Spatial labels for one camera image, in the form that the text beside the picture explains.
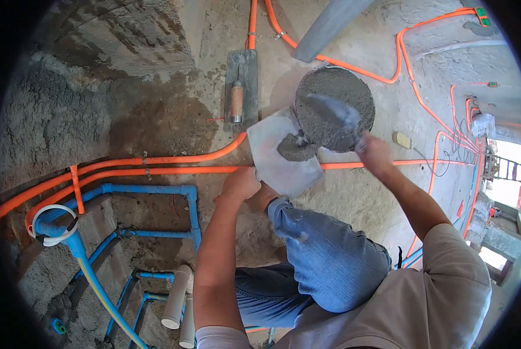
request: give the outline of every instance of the white plastic bag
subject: white plastic bag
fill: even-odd
[[[491,114],[478,114],[471,122],[471,133],[474,137],[487,134],[491,138],[496,135],[495,117]]]

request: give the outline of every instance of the man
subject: man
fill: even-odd
[[[438,204],[393,165],[390,147],[363,132],[356,152],[396,197],[423,241],[423,269],[390,272],[386,249],[333,217],[294,209],[254,169],[228,176],[198,251],[198,349],[250,348],[244,325],[293,327],[283,348],[470,348],[487,312],[485,263]],[[251,198],[284,237],[289,263],[235,269],[237,210]]]

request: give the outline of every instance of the metal trowel blade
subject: metal trowel blade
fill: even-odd
[[[357,109],[322,94],[310,93],[305,97],[307,102],[323,119],[334,122],[344,129],[357,129],[361,114]]]

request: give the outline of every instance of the white pvc pipe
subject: white pvc pipe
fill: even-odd
[[[194,348],[194,312],[192,294],[187,295],[187,301],[185,302],[185,315],[183,315],[183,324],[181,325],[181,334],[179,335],[179,345],[183,348]]]
[[[179,328],[179,320],[181,318],[181,310],[185,301],[185,291],[189,277],[192,275],[192,269],[188,265],[180,265],[175,272],[173,284],[169,290],[166,307],[163,311],[162,325],[176,330]]]

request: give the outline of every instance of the blue jeans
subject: blue jeans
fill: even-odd
[[[285,197],[267,207],[285,239],[289,263],[237,268],[235,289],[243,323],[293,327],[315,302],[343,313],[367,302],[390,270],[386,248],[323,213],[295,209]]]

